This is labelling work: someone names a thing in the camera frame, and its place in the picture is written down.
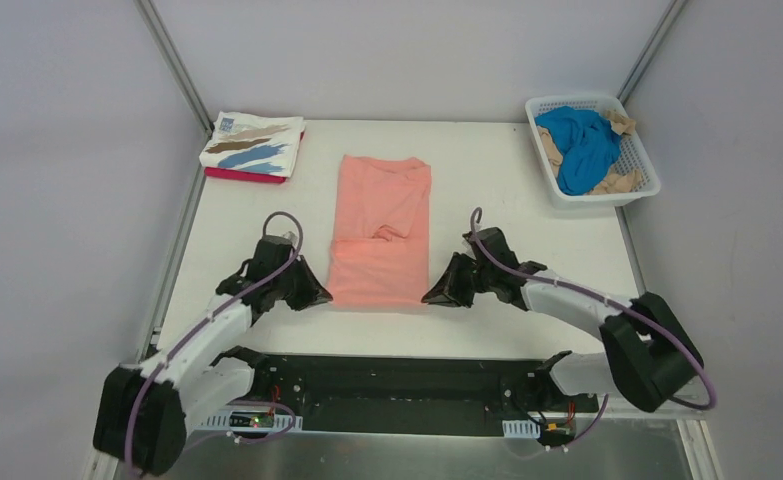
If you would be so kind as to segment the pink t shirt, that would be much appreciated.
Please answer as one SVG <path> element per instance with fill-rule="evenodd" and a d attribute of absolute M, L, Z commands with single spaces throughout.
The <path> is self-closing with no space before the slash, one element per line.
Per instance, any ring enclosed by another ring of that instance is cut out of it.
<path fill-rule="evenodd" d="M 346 155 L 327 289 L 343 308 L 410 308 L 429 287 L 431 167 Z"/>

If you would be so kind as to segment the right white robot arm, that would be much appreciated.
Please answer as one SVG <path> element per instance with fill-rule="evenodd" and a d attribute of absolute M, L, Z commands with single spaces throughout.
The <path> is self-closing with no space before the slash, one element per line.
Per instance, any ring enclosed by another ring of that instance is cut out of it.
<path fill-rule="evenodd" d="M 476 295 L 492 293 L 504 304 L 560 320 L 603 345 L 600 353 L 566 350 L 540 363 L 530 374 L 537 403 L 609 394 L 652 413 L 677 402 L 692 379 L 705 377 L 702 356 L 661 296 L 606 294 L 541 263 L 521 262 L 497 227 L 463 238 L 470 252 L 452 255 L 423 303 L 469 308 Z"/>

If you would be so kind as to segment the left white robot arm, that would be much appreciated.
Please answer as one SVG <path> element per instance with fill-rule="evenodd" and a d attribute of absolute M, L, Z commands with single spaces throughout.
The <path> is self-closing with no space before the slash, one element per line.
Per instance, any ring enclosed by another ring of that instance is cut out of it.
<path fill-rule="evenodd" d="M 190 434 L 250 392 L 255 366 L 229 356 L 241 336 L 283 301 L 300 311 L 331 301 L 288 236 L 265 234 L 254 254 L 221 281 L 200 320 L 170 346 L 106 377 L 93 447 L 144 474 L 162 475 Z"/>

